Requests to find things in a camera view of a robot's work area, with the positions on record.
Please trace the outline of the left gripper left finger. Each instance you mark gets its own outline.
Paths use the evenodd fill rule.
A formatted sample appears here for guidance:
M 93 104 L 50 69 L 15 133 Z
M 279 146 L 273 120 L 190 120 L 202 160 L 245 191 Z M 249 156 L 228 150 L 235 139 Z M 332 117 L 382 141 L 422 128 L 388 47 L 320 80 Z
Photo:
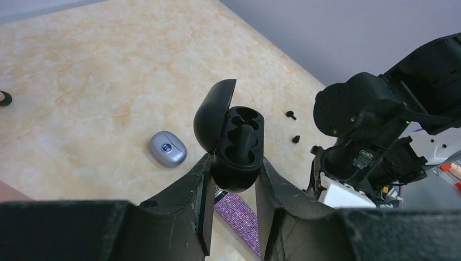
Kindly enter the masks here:
M 212 157 L 139 205 L 125 200 L 1 204 L 1 260 L 204 260 Z

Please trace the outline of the black earbud case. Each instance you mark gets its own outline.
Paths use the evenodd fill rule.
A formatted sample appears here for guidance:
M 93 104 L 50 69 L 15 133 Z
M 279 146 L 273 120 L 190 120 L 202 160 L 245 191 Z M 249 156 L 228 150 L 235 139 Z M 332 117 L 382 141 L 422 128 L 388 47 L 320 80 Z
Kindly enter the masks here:
M 194 134 L 201 147 L 213 156 L 211 175 L 215 184 L 227 192 L 240 193 L 256 181 L 264 159 L 264 117 L 244 106 L 231 107 L 236 79 L 214 84 L 194 117 Z M 254 129 L 250 164 L 232 160 L 235 130 L 241 125 Z

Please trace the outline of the purple earbud charging case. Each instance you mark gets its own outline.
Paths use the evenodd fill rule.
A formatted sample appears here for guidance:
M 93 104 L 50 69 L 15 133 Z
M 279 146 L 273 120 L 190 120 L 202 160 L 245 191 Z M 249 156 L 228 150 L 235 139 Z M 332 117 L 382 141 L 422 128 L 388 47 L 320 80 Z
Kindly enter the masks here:
M 163 130 L 154 134 L 149 141 L 152 157 L 162 166 L 175 168 L 181 165 L 188 155 L 184 143 L 173 133 Z

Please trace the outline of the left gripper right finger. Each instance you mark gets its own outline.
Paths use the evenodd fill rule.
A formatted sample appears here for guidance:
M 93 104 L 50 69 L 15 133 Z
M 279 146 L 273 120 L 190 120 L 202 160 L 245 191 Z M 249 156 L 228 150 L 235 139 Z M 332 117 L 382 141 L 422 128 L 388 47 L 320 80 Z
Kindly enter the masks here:
M 460 260 L 459 210 L 334 209 L 268 160 L 256 203 L 262 260 Z

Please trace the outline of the black clip earbud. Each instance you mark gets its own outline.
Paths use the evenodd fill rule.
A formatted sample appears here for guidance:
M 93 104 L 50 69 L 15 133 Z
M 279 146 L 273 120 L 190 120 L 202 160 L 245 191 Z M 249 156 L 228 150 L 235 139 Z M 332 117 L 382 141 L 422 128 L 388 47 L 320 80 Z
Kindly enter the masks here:
M 237 164 L 250 164 L 250 149 L 254 144 L 254 129 L 250 125 L 239 126 L 234 133 L 235 143 L 232 160 Z

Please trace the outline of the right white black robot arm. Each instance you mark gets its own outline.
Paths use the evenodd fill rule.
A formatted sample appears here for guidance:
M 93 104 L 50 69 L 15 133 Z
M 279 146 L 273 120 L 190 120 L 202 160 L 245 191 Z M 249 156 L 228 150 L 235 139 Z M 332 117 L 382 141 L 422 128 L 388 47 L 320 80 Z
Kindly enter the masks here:
M 359 73 L 320 91 L 307 193 L 342 207 L 396 207 L 401 188 L 460 157 L 460 34 L 411 52 L 379 76 Z

